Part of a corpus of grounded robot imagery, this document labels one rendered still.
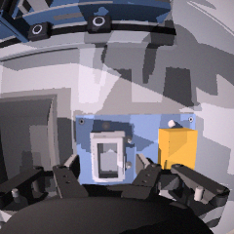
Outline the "yellow rectangular block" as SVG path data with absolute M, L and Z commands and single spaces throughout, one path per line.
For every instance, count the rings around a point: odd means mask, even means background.
M 187 128 L 159 129 L 158 164 L 170 169 L 183 164 L 194 170 L 198 131 Z

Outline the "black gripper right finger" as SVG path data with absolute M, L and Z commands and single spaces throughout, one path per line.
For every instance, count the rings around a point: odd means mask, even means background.
M 185 165 L 172 164 L 170 169 L 162 169 L 142 153 L 136 154 L 136 178 L 121 197 L 151 200 L 153 192 L 159 194 L 160 190 L 168 190 L 176 201 L 190 207 L 209 228 L 218 225 L 230 193 L 227 187 Z

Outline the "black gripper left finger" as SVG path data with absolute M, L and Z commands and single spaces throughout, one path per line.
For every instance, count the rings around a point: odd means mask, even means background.
M 85 187 L 77 180 L 79 175 L 79 155 L 71 155 L 60 165 L 53 166 L 52 171 L 33 166 L 3 182 L 0 184 L 0 226 L 19 210 L 44 200 L 48 192 L 56 191 L 60 198 L 89 197 Z

